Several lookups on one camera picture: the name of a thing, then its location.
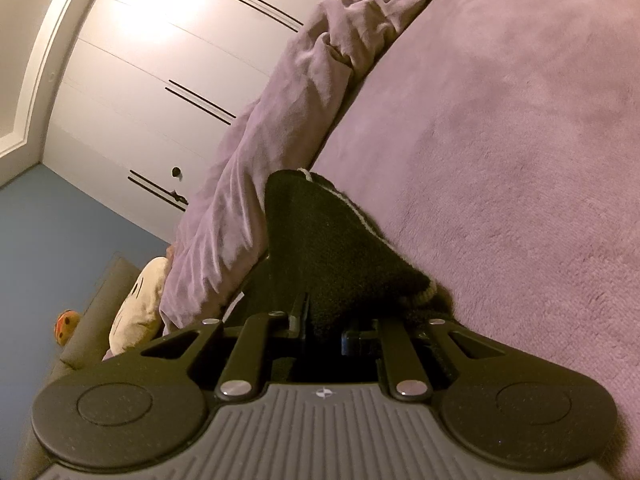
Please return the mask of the black knit sweater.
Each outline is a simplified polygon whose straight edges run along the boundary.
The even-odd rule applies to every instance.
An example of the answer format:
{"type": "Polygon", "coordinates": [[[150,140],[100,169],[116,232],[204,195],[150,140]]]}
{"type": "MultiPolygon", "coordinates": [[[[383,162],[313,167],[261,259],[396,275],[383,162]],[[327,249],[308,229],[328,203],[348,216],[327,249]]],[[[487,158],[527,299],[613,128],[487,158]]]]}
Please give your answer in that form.
{"type": "Polygon", "coordinates": [[[382,366],[377,341],[359,354],[341,354],[341,334],[357,325],[399,326],[416,355],[434,368],[442,388],[454,371],[427,325],[454,316],[436,284],[384,240],[378,228],[318,174],[281,170],[267,181],[267,250],[240,285],[230,322],[240,327],[254,314],[290,313],[309,292],[304,339],[278,330],[266,349],[266,382],[348,384],[375,382],[382,366]]]}

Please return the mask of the purple crumpled duvet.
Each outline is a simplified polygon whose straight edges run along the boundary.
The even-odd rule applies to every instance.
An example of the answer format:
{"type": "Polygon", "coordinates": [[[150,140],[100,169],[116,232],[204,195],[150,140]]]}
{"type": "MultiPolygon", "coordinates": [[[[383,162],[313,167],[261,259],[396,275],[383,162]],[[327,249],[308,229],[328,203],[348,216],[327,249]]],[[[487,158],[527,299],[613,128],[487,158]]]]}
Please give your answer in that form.
{"type": "Polygon", "coordinates": [[[160,318],[171,333],[222,308],[267,249],[265,186],[308,168],[349,90],[430,0],[321,0],[255,102],[227,130],[171,245],[160,318]]]}

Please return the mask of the orange plush toy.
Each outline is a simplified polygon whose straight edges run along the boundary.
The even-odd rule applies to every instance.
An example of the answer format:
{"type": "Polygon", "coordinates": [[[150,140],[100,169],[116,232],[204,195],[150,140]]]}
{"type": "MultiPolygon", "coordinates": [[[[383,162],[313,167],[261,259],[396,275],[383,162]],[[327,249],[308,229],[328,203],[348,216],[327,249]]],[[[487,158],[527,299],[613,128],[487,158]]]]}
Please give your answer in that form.
{"type": "Polygon", "coordinates": [[[74,310],[65,310],[56,319],[53,327],[55,342],[64,347],[73,336],[80,322],[81,314],[74,310]]]}

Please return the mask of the purple fleece bed sheet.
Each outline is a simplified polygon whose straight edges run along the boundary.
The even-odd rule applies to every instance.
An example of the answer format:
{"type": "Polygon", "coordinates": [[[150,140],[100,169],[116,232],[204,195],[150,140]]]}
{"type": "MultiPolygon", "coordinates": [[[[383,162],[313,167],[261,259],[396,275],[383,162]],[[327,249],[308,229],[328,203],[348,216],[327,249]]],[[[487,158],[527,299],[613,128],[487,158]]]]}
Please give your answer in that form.
{"type": "Polygon", "coordinates": [[[639,0],[432,0],[314,171],[471,330],[604,385],[639,474],[639,0]]]}

